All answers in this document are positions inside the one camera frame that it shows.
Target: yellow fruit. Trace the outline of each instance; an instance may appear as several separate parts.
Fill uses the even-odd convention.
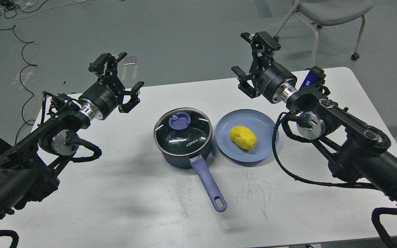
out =
[[[257,143],[257,137],[250,129],[245,126],[235,126],[229,132],[229,137],[239,147],[250,150]]]

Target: gray chair seat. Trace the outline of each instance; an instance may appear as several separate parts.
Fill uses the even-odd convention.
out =
[[[301,0],[296,9],[318,25],[332,26],[361,17],[372,7],[369,0]]]

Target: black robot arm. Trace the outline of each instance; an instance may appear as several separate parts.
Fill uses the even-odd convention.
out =
[[[120,112],[128,113],[140,102],[139,89],[144,83],[138,82],[126,91],[117,77],[117,63],[125,56],[126,52],[123,52],[116,59],[106,53],[91,63],[89,70],[96,74],[98,80],[79,100],[66,94],[43,92],[41,124],[0,156],[0,220],[6,214],[14,214],[13,207],[23,209],[27,202],[42,201],[56,191],[59,185],[57,176],[70,161],[88,162],[101,156],[99,147],[79,138],[76,132],[87,129],[94,118],[104,120],[117,106]],[[123,104],[125,95],[130,95],[131,99]],[[48,113],[51,117],[44,122],[46,96],[51,97]],[[93,151],[93,155],[74,157],[79,146]],[[57,155],[57,158],[46,165],[37,154],[39,147]],[[0,231],[0,236],[4,234],[14,238],[11,247],[16,247],[17,234]]]
[[[288,137],[312,143],[328,160],[332,176],[346,184],[312,182],[287,170],[286,173],[296,180],[312,184],[378,189],[391,201],[397,202],[397,158],[387,151],[391,145],[388,136],[349,114],[348,108],[340,109],[336,102],[328,98],[330,91],[325,86],[326,75],[322,69],[317,66],[310,69],[301,88],[297,90],[296,77],[274,61],[274,53],[281,48],[274,38],[266,32],[254,35],[242,33],[241,37],[251,44],[253,62],[249,75],[238,66],[232,67],[240,82],[238,88],[251,98],[262,94],[273,104],[284,102],[290,112],[279,118],[276,128],[282,124]],[[301,136],[291,132],[289,121],[296,122]],[[326,137],[340,126],[344,126],[347,132],[347,139],[342,145]],[[335,152],[329,152],[323,143]],[[358,184],[356,181],[362,177],[372,185]],[[384,243],[388,247],[397,247],[379,222],[381,214],[397,215],[397,209],[377,208],[372,215],[372,221]]]

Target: chair wheel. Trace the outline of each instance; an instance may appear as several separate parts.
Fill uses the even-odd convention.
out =
[[[355,60],[357,60],[358,58],[359,58],[359,54],[356,53],[356,52],[354,52],[354,53],[352,54],[352,60],[355,61]]]

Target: purple pot handle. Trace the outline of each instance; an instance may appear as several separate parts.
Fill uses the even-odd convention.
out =
[[[212,204],[214,205],[215,210],[217,212],[223,212],[227,208],[227,204],[225,201],[225,198],[223,198],[222,193],[220,192],[217,184],[215,183],[214,178],[211,175],[211,172],[208,169],[208,166],[206,165],[205,159],[200,158],[195,160],[194,162],[191,162],[192,168],[194,168],[195,171],[197,171],[198,176],[200,177],[200,180],[203,183],[203,186],[205,187],[206,192],[208,193],[209,199],[211,199]],[[216,200],[220,199],[222,201],[222,207],[218,207]]]

